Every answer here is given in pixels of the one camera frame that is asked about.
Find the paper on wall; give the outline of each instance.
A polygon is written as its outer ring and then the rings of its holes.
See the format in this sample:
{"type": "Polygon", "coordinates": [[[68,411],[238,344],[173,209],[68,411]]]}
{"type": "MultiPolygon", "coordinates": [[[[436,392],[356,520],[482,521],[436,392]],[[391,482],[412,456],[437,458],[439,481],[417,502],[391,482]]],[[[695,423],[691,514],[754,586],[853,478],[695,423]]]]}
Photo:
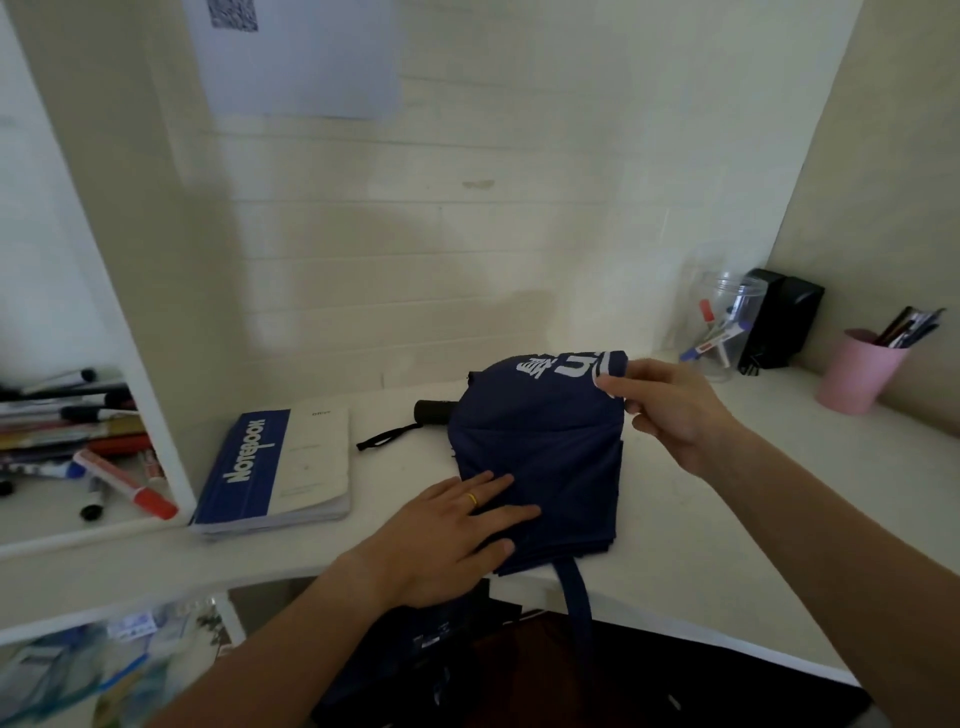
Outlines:
{"type": "Polygon", "coordinates": [[[352,119],[399,107],[392,0],[182,0],[213,114],[352,119]]]}

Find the blue bag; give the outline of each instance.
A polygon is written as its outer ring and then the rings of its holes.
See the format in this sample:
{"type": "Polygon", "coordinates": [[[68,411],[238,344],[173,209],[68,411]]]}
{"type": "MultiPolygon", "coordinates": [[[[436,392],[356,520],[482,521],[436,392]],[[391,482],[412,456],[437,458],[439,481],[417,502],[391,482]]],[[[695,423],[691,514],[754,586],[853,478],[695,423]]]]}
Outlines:
{"type": "Polygon", "coordinates": [[[527,503],[542,508],[539,518],[496,535],[516,544],[497,573],[554,565],[583,665],[590,658],[590,610],[573,559],[606,551],[616,537],[623,451],[623,399],[594,380],[624,376],[626,369],[624,352],[504,359],[471,374],[447,426],[461,478],[491,470],[516,479],[484,510],[527,503]]]}

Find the notebook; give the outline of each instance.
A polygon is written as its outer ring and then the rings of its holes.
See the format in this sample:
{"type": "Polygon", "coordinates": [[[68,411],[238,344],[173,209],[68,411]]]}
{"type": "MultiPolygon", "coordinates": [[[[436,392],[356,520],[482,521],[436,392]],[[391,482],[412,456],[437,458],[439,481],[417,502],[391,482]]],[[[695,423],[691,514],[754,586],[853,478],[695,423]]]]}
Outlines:
{"type": "Polygon", "coordinates": [[[311,402],[246,412],[220,448],[191,530],[243,533],[350,510],[349,413],[311,402]]]}

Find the white desk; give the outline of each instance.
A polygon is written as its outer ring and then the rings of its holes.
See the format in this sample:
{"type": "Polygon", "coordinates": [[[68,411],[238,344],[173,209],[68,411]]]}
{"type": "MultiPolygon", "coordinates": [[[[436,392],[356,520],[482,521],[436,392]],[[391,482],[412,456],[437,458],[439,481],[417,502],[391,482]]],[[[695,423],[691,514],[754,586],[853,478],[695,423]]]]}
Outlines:
{"type": "MultiPolygon", "coordinates": [[[[813,400],[798,370],[737,377],[717,391],[747,425],[842,496],[960,571],[960,443],[890,410],[867,417],[813,400]]],[[[412,422],[418,399],[456,399],[464,383],[324,400],[351,409],[353,442],[412,422]]],[[[594,616],[851,681],[827,639],[720,498],[659,443],[627,428],[609,553],[582,560],[594,616]]],[[[182,528],[0,563],[0,643],[194,594],[315,574],[426,485],[456,473],[444,430],[426,428],[354,453],[353,512],[318,523],[205,542],[182,528]]],[[[493,593],[562,607],[553,571],[493,580],[493,593]]]]}

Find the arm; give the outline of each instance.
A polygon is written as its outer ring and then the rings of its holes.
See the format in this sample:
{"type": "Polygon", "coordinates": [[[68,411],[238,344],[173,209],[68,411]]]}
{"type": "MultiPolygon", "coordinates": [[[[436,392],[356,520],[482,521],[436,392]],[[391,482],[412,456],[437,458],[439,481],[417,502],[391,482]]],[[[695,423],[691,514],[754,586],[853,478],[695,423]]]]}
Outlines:
{"type": "Polygon", "coordinates": [[[881,528],[738,423],[684,365],[598,383],[706,480],[895,724],[960,724],[960,577],[881,528]]]}
{"type": "Polygon", "coordinates": [[[483,505],[513,482],[509,475],[492,478],[450,478],[427,488],[161,711],[151,728],[301,725],[381,615],[465,594],[513,553],[509,539],[474,551],[540,509],[503,506],[472,516],[468,493],[483,505]]]}

